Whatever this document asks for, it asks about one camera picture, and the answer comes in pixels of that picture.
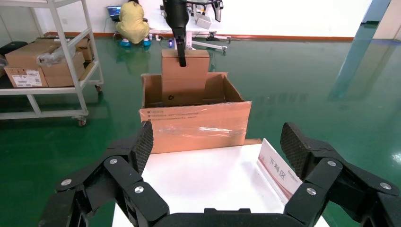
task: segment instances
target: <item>white metal shelf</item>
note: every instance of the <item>white metal shelf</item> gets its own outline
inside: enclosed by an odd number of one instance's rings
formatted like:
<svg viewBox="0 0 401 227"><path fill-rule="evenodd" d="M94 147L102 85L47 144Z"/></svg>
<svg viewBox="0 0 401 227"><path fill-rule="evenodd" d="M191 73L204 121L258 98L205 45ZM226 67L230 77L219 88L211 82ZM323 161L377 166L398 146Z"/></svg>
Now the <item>white metal shelf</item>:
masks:
<svg viewBox="0 0 401 227"><path fill-rule="evenodd" d="M78 36L67 42L64 31L62 29L60 17L57 13L57 8L62 7L77 1L82 2L82 7L85 14L87 29L81 32ZM4 119L25 119L25 118L42 118L42 117L73 117L79 120L80 125L86 123L85 116L88 115L87 106L82 95L82 90L86 84L99 86L103 84L103 74L99 63L99 56L96 49L95 37L92 32L92 26L89 19L86 0L0 0L0 6L16 6L16 7L31 7L31 8L48 8L52 14L54 24L56 25L57 33L61 42L61 49L64 51L66 62L71 72L71 77L74 82L73 87L32 87L32 88L9 88L0 89L0 96L11 95L26 95L33 111L18 112L18 113L0 113L0 120ZM75 45L85 36L89 35L91 39L91 47L93 50L94 60L93 66L88 75L79 81L77 73L72 62L72 58L68 49L75 48ZM94 72L99 69L99 79L92 80ZM59 111L41 111L34 95L51 95L51 94L77 94L81 106L79 110L59 110Z"/></svg>

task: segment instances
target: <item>black bag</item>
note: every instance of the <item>black bag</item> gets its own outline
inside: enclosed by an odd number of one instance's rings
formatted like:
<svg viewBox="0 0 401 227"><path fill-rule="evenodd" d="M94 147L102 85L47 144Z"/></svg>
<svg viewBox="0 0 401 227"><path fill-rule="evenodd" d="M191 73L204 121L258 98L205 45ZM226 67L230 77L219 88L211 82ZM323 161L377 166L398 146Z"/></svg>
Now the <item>black bag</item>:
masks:
<svg viewBox="0 0 401 227"><path fill-rule="evenodd" d="M0 47L0 55L4 56L7 53L10 53L11 51L14 51L26 45L28 45L28 43L26 42L11 42L3 47Z"/></svg>

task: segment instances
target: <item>green epoxy floor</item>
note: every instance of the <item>green epoxy floor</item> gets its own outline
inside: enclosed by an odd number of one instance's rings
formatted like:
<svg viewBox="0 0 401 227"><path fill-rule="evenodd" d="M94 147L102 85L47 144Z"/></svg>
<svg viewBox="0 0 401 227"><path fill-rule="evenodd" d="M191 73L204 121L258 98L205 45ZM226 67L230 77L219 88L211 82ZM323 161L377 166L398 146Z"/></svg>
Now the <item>green epoxy floor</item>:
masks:
<svg viewBox="0 0 401 227"><path fill-rule="evenodd" d="M160 73L160 50L125 50L108 38L96 41L105 75L104 93L84 90L90 115L79 128L69 118L0 121L0 227L35 226L53 186L96 160L114 139L139 127L142 73ZM284 122L330 142L349 162L401 187L401 46L354 43L233 41L227 55L210 51L211 70L229 78L253 106L247 138L266 138L281 152ZM73 108L73 95L37 96L47 109ZM0 96L0 112L29 106L24 97ZM113 204L91 226L110 227ZM358 226L334 204L330 226Z"/></svg>

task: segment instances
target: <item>white device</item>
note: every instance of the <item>white device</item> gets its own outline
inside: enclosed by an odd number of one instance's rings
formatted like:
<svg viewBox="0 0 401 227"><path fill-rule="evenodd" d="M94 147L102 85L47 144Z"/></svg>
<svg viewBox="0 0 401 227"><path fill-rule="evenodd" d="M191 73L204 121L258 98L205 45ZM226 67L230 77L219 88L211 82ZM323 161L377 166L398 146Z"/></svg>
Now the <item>white device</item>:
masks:
<svg viewBox="0 0 401 227"><path fill-rule="evenodd" d="M212 25L212 20L206 15L195 13L195 24L204 29L209 29Z"/></svg>

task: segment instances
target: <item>stacked cardboard box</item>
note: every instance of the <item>stacked cardboard box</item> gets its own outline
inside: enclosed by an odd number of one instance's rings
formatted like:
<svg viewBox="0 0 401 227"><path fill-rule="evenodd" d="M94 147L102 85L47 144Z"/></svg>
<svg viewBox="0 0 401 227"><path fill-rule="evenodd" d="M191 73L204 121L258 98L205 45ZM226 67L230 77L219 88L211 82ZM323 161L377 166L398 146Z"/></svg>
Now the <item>stacked cardboard box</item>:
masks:
<svg viewBox="0 0 401 227"><path fill-rule="evenodd" d="M36 63L38 55L52 53L54 44L28 44L6 54L4 67L13 87L48 87L43 71Z"/></svg>
<svg viewBox="0 0 401 227"><path fill-rule="evenodd" d="M207 51L162 51L162 75L142 75L142 121L151 121L152 153L244 144L251 102L244 101L226 72L208 72Z"/></svg>
<svg viewBox="0 0 401 227"><path fill-rule="evenodd" d="M61 42L59 38L37 38L35 43L41 44L55 44L57 47L61 46ZM81 39L76 45L75 49L78 52L82 52L84 55L85 62L92 62L93 60L93 51L91 48L91 40L89 38Z"/></svg>
<svg viewBox="0 0 401 227"><path fill-rule="evenodd" d="M36 58L43 53L52 53L57 45L52 43L32 43L6 54L9 65L4 68L13 87L68 87L73 86L67 62L39 66ZM85 71L82 52L72 58L78 78Z"/></svg>

